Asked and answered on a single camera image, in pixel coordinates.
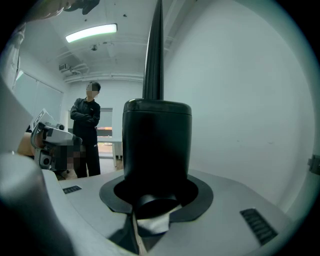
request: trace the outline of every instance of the ceiling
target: ceiling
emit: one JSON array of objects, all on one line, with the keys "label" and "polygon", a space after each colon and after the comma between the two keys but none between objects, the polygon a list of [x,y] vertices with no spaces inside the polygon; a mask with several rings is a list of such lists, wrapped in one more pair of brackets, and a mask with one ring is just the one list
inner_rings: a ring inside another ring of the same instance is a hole
[{"label": "ceiling", "polygon": [[[162,0],[164,54],[196,0]],[[149,30],[157,0],[101,0],[89,14],[81,10],[27,24],[22,48],[54,72],[68,64],[64,81],[120,79],[142,81]],[[66,36],[95,26],[117,23],[113,34],[68,43]]]}]

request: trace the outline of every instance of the window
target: window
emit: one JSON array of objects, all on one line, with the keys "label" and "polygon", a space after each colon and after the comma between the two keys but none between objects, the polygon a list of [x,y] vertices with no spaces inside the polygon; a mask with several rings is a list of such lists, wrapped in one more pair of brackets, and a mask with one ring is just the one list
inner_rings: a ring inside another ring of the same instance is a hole
[{"label": "window", "polygon": [[53,118],[60,121],[63,93],[51,88],[24,72],[20,72],[13,89],[22,106],[35,118],[45,109]]},{"label": "window", "polygon": [[[112,108],[100,109],[100,121],[96,128],[96,134],[99,138],[112,138]],[[98,151],[100,157],[112,157],[112,143],[110,142],[98,142]]]}]

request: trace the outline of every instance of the man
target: man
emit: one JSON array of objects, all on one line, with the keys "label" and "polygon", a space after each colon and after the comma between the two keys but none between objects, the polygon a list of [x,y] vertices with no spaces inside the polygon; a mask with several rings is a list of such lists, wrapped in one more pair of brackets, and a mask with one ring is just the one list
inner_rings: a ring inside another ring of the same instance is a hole
[{"label": "man", "polygon": [[70,118],[74,120],[73,134],[82,139],[82,148],[85,154],[78,163],[74,164],[74,171],[78,178],[100,174],[100,162],[97,142],[96,126],[100,120],[100,105],[95,102],[101,86],[92,81],[86,88],[86,98],[77,98],[70,111]]}]

